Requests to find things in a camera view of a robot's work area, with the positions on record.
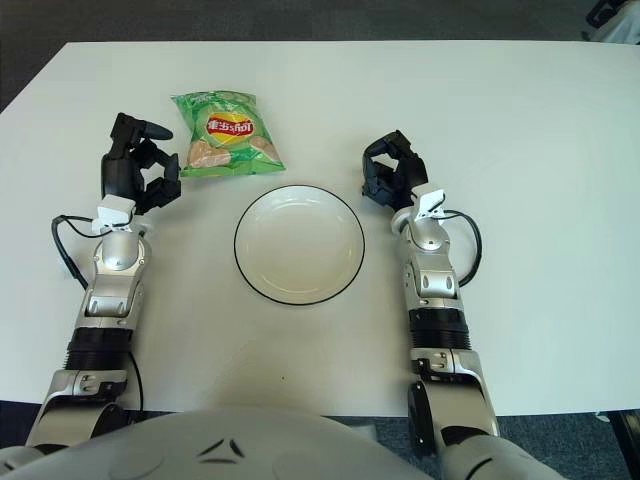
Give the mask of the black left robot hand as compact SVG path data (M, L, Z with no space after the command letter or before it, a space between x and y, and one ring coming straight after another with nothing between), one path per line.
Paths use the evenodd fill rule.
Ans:
M170 130L119 113L110 138L111 148L101 159L102 196L132 200L136 215L162 208L181 196L178 155L168 155L155 143L171 140Z

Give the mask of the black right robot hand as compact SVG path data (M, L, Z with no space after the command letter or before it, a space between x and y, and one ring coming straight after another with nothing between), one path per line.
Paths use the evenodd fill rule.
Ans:
M375 161L380 155L396 160L396 168ZM428 182L423 160L411 150L410 141L400 130L375 140L364 150L362 170L362 195L395 212L412 206L412 189Z

